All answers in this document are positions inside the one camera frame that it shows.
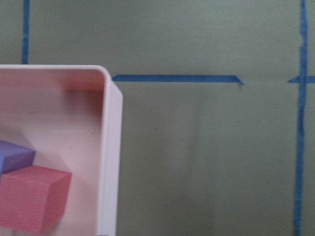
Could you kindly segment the red foam cube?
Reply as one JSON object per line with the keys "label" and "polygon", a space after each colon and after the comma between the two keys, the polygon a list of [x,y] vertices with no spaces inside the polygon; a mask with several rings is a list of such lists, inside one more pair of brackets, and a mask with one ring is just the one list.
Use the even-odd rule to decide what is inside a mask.
{"label": "red foam cube", "polygon": [[64,214],[72,174],[29,166],[1,176],[0,225],[39,235]]}

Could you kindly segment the purple foam cube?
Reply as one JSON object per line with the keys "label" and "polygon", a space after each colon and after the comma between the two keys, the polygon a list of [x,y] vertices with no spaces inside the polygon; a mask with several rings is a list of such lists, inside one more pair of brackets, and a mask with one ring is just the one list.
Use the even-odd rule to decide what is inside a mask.
{"label": "purple foam cube", "polygon": [[0,141],[0,174],[31,166],[35,150],[6,141]]}

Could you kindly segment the pink plastic bin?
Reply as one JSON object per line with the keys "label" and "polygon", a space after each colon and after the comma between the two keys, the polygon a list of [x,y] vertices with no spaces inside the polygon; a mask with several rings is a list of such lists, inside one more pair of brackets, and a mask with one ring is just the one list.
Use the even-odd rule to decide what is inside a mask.
{"label": "pink plastic bin", "polygon": [[2,65],[0,138],[34,164],[71,172],[63,217],[48,236],[114,236],[123,95],[97,65]]}

